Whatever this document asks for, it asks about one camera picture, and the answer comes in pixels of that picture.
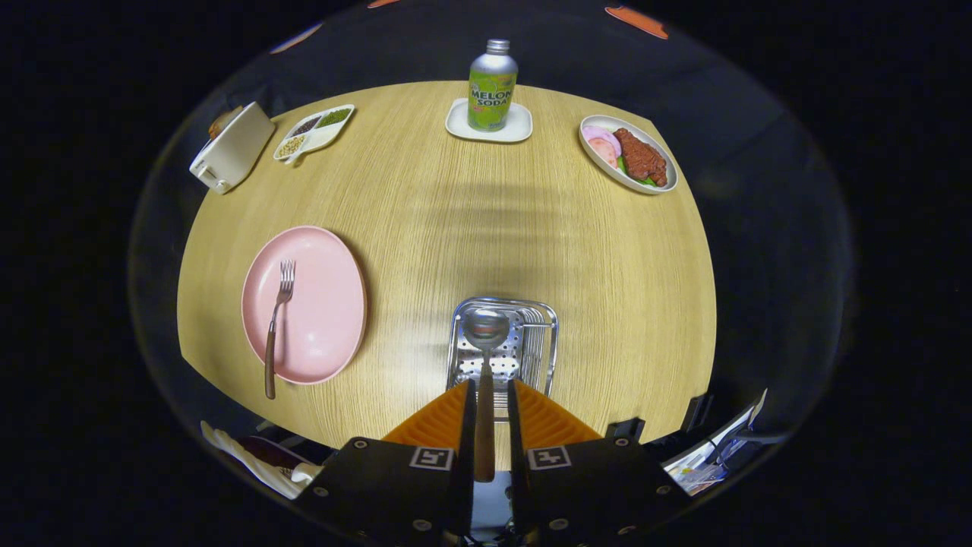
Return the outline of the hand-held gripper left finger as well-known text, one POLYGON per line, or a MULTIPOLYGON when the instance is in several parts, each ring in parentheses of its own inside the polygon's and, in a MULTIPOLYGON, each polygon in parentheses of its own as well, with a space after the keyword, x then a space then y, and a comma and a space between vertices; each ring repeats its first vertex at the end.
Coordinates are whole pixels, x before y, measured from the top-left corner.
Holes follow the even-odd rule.
POLYGON ((364 546, 457 546, 471 532, 476 385, 465 381, 385 438, 349 439, 292 505, 364 546))

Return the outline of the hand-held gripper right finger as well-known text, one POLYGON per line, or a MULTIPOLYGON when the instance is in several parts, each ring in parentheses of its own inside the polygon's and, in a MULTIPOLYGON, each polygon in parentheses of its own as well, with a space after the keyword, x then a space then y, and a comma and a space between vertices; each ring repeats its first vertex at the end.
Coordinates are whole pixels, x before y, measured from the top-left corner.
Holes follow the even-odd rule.
POLYGON ((627 437, 605 437, 523 381, 508 384, 513 530, 524 546, 638 546, 690 495, 627 437))

